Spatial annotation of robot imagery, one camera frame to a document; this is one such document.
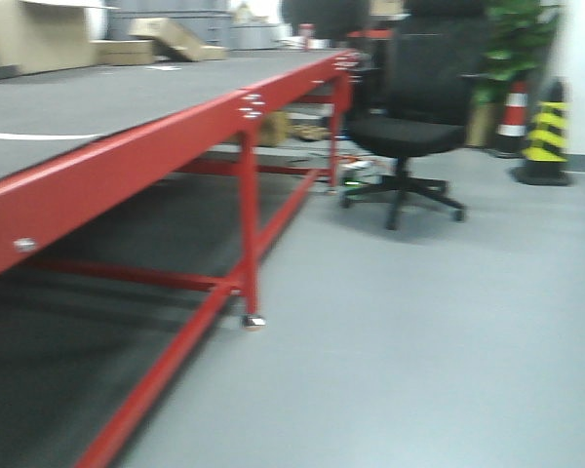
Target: white stripe on tabletop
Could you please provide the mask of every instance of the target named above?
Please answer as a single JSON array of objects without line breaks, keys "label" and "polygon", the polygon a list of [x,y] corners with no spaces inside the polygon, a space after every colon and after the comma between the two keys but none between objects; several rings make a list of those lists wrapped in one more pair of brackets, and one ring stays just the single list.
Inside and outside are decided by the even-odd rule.
[{"label": "white stripe on tabletop", "polygon": [[58,141],[69,139],[88,139],[101,137],[101,134],[93,135],[20,135],[20,134],[0,134],[0,139],[10,139],[19,141]]}]

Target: red object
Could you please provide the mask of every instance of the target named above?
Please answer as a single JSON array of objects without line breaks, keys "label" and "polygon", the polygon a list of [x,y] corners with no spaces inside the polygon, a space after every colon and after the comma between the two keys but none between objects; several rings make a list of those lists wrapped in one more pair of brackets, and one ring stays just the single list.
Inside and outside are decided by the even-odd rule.
[{"label": "red object", "polygon": [[502,122],[496,130],[494,146],[500,156],[514,155],[520,149],[526,132],[527,101],[527,83],[514,82],[507,95]]},{"label": "red object", "polygon": [[[230,295],[240,294],[247,303],[247,312],[257,312],[259,258],[287,225],[319,176],[329,176],[331,186],[335,186],[338,158],[334,138],[328,169],[260,167],[256,163],[254,145],[261,119],[249,118],[247,113],[239,110],[259,96],[259,111],[263,115],[298,98],[312,100],[306,95],[329,83],[331,94],[316,100],[333,104],[331,129],[335,135],[339,115],[350,105],[351,84],[347,69],[354,64],[354,56],[355,53],[351,52],[336,52],[289,73],[88,144],[0,180],[1,273],[34,254],[18,251],[14,247],[16,240],[33,239],[35,251],[39,251],[168,173],[194,168],[196,173],[240,178],[243,252],[237,264],[223,277],[63,260],[35,259],[30,263],[63,272],[210,291],[128,399],[110,416],[80,457],[77,468],[101,468],[110,463]],[[239,163],[197,161],[213,145],[236,133],[241,134]],[[257,207],[257,174],[260,169],[270,173],[304,175],[297,189],[261,230]],[[99,175],[104,175],[106,182],[103,187],[100,187]],[[91,186],[99,189],[90,190]]]},{"label": "red object", "polygon": [[310,50],[310,41],[314,37],[314,24],[305,22],[299,25],[299,35],[303,38],[303,50]]},{"label": "red object", "polygon": [[357,39],[366,37],[368,39],[390,39],[392,31],[390,29],[369,29],[367,31],[353,31],[347,34],[347,37]]}]

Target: cardboard box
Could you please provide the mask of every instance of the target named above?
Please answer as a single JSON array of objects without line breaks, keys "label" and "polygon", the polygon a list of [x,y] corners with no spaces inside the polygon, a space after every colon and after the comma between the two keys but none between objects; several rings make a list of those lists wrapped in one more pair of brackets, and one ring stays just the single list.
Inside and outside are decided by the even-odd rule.
[{"label": "cardboard box", "polygon": [[400,15],[403,12],[403,0],[370,0],[371,15]]},{"label": "cardboard box", "polygon": [[149,65],[156,61],[154,41],[93,41],[97,63],[107,65]]},{"label": "cardboard box", "polygon": [[189,29],[170,18],[134,19],[129,33],[139,39],[155,40],[162,46],[161,53],[170,56],[170,59],[200,61],[227,58],[227,49],[205,44]]},{"label": "cardboard box", "polygon": [[[274,147],[282,143],[289,136],[291,121],[287,112],[276,110],[264,116],[258,135],[258,146]],[[227,143],[238,143],[237,136],[227,139]]]},{"label": "cardboard box", "polygon": [[96,64],[85,9],[67,0],[0,0],[0,65],[37,73]]}]

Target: black office chair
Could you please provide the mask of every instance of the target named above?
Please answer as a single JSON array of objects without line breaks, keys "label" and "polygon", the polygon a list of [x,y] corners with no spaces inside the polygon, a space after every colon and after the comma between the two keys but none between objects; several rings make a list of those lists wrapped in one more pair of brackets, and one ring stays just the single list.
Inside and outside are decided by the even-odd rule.
[{"label": "black office chair", "polygon": [[394,174],[378,184],[343,192],[351,197],[395,191],[387,229],[397,229],[398,213],[409,192],[455,208],[463,221],[466,207],[446,196],[445,180],[410,176],[410,158],[463,146],[474,81],[488,38],[484,0],[406,0],[409,16],[398,22],[388,46],[384,112],[352,112],[350,138],[369,152],[395,160]]}]

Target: chair base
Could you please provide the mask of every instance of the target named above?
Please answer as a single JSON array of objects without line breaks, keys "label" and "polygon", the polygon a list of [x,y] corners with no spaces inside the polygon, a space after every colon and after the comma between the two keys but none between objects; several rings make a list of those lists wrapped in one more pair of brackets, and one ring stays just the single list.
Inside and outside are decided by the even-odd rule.
[{"label": "chair base", "polygon": [[349,208],[353,203],[350,198],[354,195],[364,195],[369,193],[380,193],[394,191],[395,197],[390,204],[388,216],[386,218],[386,229],[396,230],[399,227],[399,212],[401,206],[405,203],[410,193],[417,193],[423,197],[435,200],[449,207],[455,208],[453,219],[455,221],[464,221],[466,219],[466,207],[461,203],[446,196],[449,191],[449,183],[445,180],[435,180],[432,178],[411,177],[410,173],[405,170],[405,162],[398,160],[395,167],[394,175],[383,175],[380,183],[365,185],[362,187],[346,190],[340,199],[342,208]]}]

